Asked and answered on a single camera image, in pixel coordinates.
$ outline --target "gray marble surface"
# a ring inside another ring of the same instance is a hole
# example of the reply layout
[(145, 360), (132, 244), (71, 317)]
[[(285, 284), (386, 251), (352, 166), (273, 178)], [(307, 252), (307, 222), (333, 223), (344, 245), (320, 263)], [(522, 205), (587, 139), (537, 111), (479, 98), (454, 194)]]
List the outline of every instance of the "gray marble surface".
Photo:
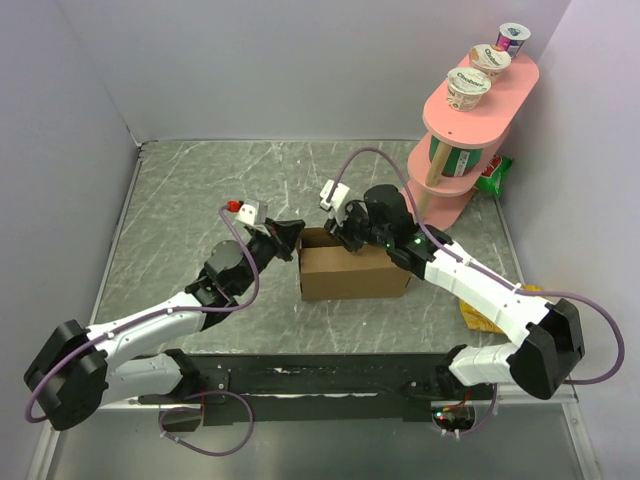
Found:
[[(157, 304), (194, 278), (211, 248), (230, 238), (216, 214), (229, 199), (268, 202), (269, 216), (321, 226), (318, 195), (356, 148), (387, 151), (406, 170), (415, 142), (156, 142), (142, 165), (118, 240), (96, 323)], [(364, 154), (344, 183), (364, 193), (399, 185), (386, 162)], [(516, 272), (494, 200), (476, 194), (449, 233), (480, 262), (507, 278)], [(467, 329), (458, 300), (413, 279), (403, 298), (303, 302), (297, 262), (274, 260), (262, 273), (255, 308), (220, 325), (160, 346), (188, 353), (446, 352), (506, 337)]]

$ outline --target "cardboard box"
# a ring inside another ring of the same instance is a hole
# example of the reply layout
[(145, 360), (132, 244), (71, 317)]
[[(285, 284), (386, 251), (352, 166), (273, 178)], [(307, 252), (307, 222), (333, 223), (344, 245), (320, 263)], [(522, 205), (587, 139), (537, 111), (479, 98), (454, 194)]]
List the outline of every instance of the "cardboard box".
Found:
[(324, 228), (302, 231), (298, 262), (303, 300), (401, 297), (411, 278), (383, 249), (347, 252)]

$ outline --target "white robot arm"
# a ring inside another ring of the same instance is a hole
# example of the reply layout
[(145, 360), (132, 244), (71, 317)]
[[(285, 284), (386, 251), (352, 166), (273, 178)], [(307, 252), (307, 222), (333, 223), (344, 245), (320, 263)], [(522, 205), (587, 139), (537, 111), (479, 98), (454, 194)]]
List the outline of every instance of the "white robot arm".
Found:
[[(239, 306), (234, 297), (242, 295), (273, 258), (292, 260), (304, 228), (302, 220), (267, 218), (266, 205), (258, 201), (230, 204), (234, 208), (229, 210), (251, 234), (248, 256), (232, 230), (237, 240), (217, 244), (198, 278), (169, 300), (86, 329), (71, 320), (53, 332), (24, 381), (55, 429), (71, 428), (100, 405), (117, 400), (146, 394), (183, 398), (197, 388), (198, 370), (182, 351), (140, 356), (169, 340), (210, 328), (244, 308), (246, 304)], [(27, 419), (40, 420), (30, 413)]]
[(354, 200), (343, 184), (328, 201), (332, 187), (330, 180), (320, 194), (320, 206), (329, 214), (325, 229), (347, 250), (356, 251), (365, 243), (386, 248), (400, 268), (464, 300), (508, 337), (509, 343), (504, 345), (454, 348), (444, 365), (449, 380), (446, 372), (441, 372), (444, 383), (452, 382), (451, 389), (457, 382), (463, 386), (516, 383), (538, 398), (553, 395), (584, 355), (580, 317), (574, 305), (564, 299), (551, 304), (542, 297), (516, 293), (519, 285), (510, 289), (489, 278), (479, 268), (489, 269), (475, 260), (472, 266), (471, 256), (458, 243), (429, 227), (459, 259), (440, 249), (414, 223), (404, 197), (393, 185), (370, 188), (364, 202)]

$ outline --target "pink shelf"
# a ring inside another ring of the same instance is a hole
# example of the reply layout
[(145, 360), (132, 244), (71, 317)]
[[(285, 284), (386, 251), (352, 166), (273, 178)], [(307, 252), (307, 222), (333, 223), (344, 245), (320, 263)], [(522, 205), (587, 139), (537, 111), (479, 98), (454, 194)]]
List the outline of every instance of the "pink shelf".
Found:
[[(458, 66), (468, 65), (465, 56)], [(539, 76), (535, 62), (520, 53), (470, 112), (458, 112), (447, 104), (445, 80), (425, 103), (422, 119), (431, 134), (449, 145), (487, 147), (503, 135)]]
[(431, 161), (429, 160), (431, 134), (427, 133), (409, 154), (409, 176), (422, 187), (422, 190), (426, 190), (433, 195), (440, 197), (457, 197), (462, 195), (473, 188), (476, 180), (478, 180), (478, 177), (480, 177), (485, 167), (489, 165), (493, 155), (508, 133), (509, 128), (502, 132), (502, 136), (496, 142), (484, 148), (480, 161), (465, 175), (462, 177), (441, 177), (438, 185), (435, 187), (427, 187), (424, 184), (427, 178), (427, 172), (431, 167)]
[[(412, 179), (409, 179), (409, 190), (415, 197), (416, 201), (418, 201), (420, 195), (422, 195), (422, 188)], [(464, 207), (469, 203), (471, 197), (476, 192), (474, 188), (469, 190), (467, 193), (463, 193), (458, 197), (436, 197), (434, 196), (429, 202), (429, 208), (422, 216), (424, 223), (427, 225), (433, 225), (439, 230), (448, 230), (451, 225), (456, 221), (456, 219), (460, 216)], [(402, 194), (407, 202), (407, 207), (409, 211), (413, 211), (411, 208), (411, 204), (407, 199), (407, 193), (403, 190)]]

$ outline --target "yellow bag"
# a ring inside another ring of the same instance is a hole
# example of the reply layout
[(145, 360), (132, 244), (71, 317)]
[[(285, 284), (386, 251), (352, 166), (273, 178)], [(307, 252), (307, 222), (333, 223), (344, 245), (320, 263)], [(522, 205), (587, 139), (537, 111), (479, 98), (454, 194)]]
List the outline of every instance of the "yellow bag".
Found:
[[(536, 287), (535, 285), (523, 285), (522, 288), (533, 292), (539, 292), (542, 290), (540, 287)], [(460, 311), (462, 312), (462, 317), (469, 329), (478, 330), (479, 332), (504, 333), (491, 323), (487, 317), (482, 315), (467, 302), (460, 300)]]

